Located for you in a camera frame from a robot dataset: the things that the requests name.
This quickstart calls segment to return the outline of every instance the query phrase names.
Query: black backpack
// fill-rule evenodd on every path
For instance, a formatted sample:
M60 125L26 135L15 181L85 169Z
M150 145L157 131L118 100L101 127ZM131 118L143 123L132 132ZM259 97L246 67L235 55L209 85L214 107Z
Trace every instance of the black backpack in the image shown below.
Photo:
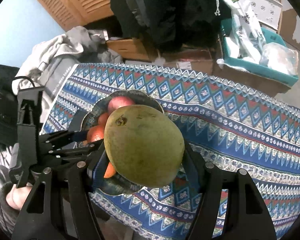
M0 149L13 146L18 139L18 99L12 92L12 81L19 68L0 65Z

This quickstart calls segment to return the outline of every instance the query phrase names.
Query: tablecloth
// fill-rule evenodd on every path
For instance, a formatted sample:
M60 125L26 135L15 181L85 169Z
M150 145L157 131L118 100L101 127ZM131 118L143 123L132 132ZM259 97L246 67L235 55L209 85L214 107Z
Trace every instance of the tablecloth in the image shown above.
M249 172L278 238L290 228L300 213L300 110L254 89L189 70L79 64L56 98L43 133L67 129L77 110L91 111L110 93L132 89L155 98L206 161L224 170ZM90 194L94 203L142 236L178 240L185 239L200 197L182 168L160 189ZM222 232L226 206L224 190L214 236Z

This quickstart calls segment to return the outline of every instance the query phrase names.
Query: white plastic bag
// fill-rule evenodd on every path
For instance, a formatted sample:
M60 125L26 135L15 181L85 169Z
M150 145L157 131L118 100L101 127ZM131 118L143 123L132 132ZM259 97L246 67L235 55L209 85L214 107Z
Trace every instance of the white plastic bag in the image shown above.
M298 61L296 50L271 42L263 46L259 64L287 75L298 75Z
M230 33L229 37L225 37L229 49L229 57L238 58L240 55L240 47L238 46L237 39L234 37L233 32Z
M252 10L251 0L224 0L232 11L232 31L243 57L258 63L266 44L259 21Z

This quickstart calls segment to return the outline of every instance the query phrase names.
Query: blue wall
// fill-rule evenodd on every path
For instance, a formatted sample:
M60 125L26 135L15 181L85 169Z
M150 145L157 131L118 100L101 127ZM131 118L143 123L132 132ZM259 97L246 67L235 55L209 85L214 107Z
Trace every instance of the blue wall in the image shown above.
M37 0L3 0L0 64L21 67L34 45L64 32Z

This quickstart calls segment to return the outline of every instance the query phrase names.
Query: red apple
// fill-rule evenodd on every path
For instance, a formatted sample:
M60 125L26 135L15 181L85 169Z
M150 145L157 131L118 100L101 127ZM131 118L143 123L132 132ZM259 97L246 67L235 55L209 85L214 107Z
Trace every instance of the red apple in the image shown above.
M98 118L98 124L104 124L105 125L107 123L108 118L109 118L109 114L107 112L103 113Z
M103 139L105 133L105 126L106 125L103 124L91 127L87 133L88 143Z
M108 105L108 114L111 115L114 110L120 107L131 105L135 105L135 102L131 98L124 96L112 98Z

